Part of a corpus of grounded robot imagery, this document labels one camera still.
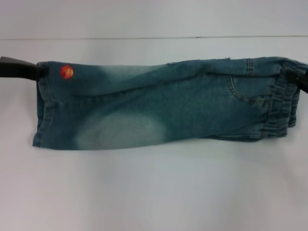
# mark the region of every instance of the light blue denim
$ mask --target light blue denim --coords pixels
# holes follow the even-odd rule
[[[287,135],[299,88],[286,71],[306,64],[280,57],[192,60],[156,66],[45,62],[38,82],[36,147],[133,148],[193,138],[257,141]],[[74,74],[64,79],[60,69]]]

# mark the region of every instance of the jeans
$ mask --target jeans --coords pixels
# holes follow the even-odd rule
[[[296,123],[299,88],[280,57],[155,66],[39,63],[36,147],[107,150],[193,138],[280,138]]]

